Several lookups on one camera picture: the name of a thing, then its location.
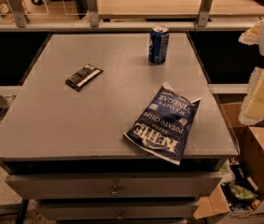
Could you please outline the right metal bracket post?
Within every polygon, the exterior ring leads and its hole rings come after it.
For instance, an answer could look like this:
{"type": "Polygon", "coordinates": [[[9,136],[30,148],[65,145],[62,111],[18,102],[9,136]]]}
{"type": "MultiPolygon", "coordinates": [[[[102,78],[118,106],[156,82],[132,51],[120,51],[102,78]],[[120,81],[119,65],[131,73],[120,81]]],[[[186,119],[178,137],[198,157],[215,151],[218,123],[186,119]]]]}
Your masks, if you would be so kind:
{"type": "Polygon", "coordinates": [[[209,21],[210,10],[213,0],[201,0],[196,24],[198,27],[205,27],[209,21]]]}

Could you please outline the lower grey drawer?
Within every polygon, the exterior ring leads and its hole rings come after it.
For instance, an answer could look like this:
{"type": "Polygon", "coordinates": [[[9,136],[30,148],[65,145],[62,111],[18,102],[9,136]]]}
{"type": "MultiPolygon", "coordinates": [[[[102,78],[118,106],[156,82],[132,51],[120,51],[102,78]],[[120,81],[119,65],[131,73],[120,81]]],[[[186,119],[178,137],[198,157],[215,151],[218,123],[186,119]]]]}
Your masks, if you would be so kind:
{"type": "Polygon", "coordinates": [[[128,220],[187,218],[198,208],[197,202],[100,202],[42,203],[41,213],[55,220],[128,220]]]}

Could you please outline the green snack bag in box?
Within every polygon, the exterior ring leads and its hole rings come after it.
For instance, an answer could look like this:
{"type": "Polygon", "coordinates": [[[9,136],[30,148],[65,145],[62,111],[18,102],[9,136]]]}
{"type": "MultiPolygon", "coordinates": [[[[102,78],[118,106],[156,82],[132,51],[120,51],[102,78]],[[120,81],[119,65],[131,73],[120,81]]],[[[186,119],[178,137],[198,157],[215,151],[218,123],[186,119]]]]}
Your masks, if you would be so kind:
{"type": "Polygon", "coordinates": [[[252,202],[254,199],[257,198],[257,195],[253,191],[241,187],[235,182],[229,183],[229,191],[235,198],[241,201],[252,202]]]}

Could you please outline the dark snack bar wrapper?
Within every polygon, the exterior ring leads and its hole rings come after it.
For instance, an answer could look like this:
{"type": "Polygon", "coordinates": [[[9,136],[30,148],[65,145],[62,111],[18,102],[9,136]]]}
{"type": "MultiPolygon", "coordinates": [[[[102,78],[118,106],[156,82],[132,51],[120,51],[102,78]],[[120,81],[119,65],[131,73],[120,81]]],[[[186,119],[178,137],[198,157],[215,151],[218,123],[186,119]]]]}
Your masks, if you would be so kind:
{"type": "Polygon", "coordinates": [[[82,69],[78,70],[76,73],[67,78],[65,80],[65,84],[75,91],[80,91],[84,85],[86,85],[96,76],[102,74],[102,72],[102,69],[86,63],[82,69]]]}

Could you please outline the blue kettle chip bag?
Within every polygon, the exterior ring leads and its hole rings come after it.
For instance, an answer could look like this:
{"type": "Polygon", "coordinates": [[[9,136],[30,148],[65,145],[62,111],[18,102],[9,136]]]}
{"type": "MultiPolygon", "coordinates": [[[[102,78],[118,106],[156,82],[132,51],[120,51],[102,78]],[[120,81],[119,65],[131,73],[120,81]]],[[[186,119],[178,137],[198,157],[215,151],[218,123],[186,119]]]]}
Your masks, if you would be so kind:
{"type": "Polygon", "coordinates": [[[124,136],[142,150],[179,165],[200,101],[189,101],[165,82],[124,136]]]}

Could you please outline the upper grey drawer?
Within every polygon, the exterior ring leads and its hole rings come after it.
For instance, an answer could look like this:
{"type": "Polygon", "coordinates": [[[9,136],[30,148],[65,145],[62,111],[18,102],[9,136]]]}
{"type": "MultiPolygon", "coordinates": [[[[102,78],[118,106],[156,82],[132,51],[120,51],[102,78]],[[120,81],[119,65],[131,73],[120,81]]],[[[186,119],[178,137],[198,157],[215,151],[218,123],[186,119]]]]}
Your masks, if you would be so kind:
{"type": "Polygon", "coordinates": [[[7,184],[23,199],[156,198],[208,196],[218,172],[10,175],[7,184]]]}

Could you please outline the left metal bracket post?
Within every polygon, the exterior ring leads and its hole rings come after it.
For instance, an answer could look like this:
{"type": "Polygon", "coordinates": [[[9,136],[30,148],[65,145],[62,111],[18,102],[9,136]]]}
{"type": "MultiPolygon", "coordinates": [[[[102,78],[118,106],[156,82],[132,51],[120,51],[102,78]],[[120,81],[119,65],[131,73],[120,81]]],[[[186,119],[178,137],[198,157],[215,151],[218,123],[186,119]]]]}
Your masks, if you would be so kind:
{"type": "Polygon", "coordinates": [[[21,0],[8,0],[12,9],[16,25],[19,28],[25,28],[28,24],[28,19],[24,13],[21,0]]]}

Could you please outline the blue pepsi can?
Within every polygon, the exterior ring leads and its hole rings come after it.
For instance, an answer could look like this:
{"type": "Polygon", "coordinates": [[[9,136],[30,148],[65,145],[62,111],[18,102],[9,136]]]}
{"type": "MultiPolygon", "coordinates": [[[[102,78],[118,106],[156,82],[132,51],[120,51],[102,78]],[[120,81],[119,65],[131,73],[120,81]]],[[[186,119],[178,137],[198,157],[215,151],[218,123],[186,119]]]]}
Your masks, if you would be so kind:
{"type": "Polygon", "coordinates": [[[148,59],[151,63],[164,63],[169,44],[169,28],[156,25],[150,31],[148,59]]]}

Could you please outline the metal bracket post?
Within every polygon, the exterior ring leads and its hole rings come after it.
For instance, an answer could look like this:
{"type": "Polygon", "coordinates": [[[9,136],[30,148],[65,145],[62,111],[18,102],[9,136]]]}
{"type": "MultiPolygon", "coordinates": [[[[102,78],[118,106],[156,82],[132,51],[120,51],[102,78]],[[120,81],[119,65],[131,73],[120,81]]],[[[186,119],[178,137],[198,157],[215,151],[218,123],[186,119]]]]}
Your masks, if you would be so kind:
{"type": "Polygon", "coordinates": [[[24,13],[21,0],[8,0],[12,9],[16,25],[19,28],[25,28],[28,24],[28,19],[24,13]]]}
{"type": "Polygon", "coordinates": [[[201,0],[196,24],[198,27],[205,27],[209,21],[210,10],[213,0],[201,0]]]}
{"type": "Polygon", "coordinates": [[[98,27],[100,23],[97,0],[87,0],[89,24],[91,27],[98,27]]]}

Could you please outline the grey drawer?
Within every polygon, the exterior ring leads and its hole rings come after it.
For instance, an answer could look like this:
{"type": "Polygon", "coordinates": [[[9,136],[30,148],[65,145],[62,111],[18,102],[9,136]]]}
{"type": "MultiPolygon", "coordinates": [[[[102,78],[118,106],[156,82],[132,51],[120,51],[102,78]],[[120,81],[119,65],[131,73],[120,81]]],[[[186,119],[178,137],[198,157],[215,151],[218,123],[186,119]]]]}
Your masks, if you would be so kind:
{"type": "Polygon", "coordinates": [[[41,213],[55,220],[128,220],[187,218],[198,208],[197,202],[100,202],[42,203],[41,213]]]}
{"type": "Polygon", "coordinates": [[[7,184],[23,199],[156,198],[208,196],[218,172],[10,175],[7,184]]]}

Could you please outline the middle metal bracket post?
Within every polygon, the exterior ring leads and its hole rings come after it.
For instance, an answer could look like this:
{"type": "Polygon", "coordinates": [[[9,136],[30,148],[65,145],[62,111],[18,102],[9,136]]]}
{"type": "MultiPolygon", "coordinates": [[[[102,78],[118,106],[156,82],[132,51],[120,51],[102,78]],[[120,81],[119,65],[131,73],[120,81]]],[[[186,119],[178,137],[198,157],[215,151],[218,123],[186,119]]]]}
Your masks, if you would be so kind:
{"type": "Polygon", "coordinates": [[[89,24],[91,27],[98,27],[100,23],[97,0],[87,0],[89,24]]]}

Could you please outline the open cardboard box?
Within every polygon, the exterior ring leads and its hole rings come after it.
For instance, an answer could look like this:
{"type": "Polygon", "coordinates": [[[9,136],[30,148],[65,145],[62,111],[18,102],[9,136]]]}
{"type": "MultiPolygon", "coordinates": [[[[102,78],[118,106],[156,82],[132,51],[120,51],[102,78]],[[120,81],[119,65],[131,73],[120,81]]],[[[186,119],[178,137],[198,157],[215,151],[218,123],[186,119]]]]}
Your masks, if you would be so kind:
{"type": "Polygon", "coordinates": [[[220,187],[208,197],[199,199],[199,208],[194,213],[206,224],[264,224],[264,120],[254,126],[239,122],[241,105],[228,103],[220,106],[228,125],[235,132],[240,146],[240,160],[244,170],[258,186],[260,202],[257,207],[246,211],[231,211],[220,187]]]}

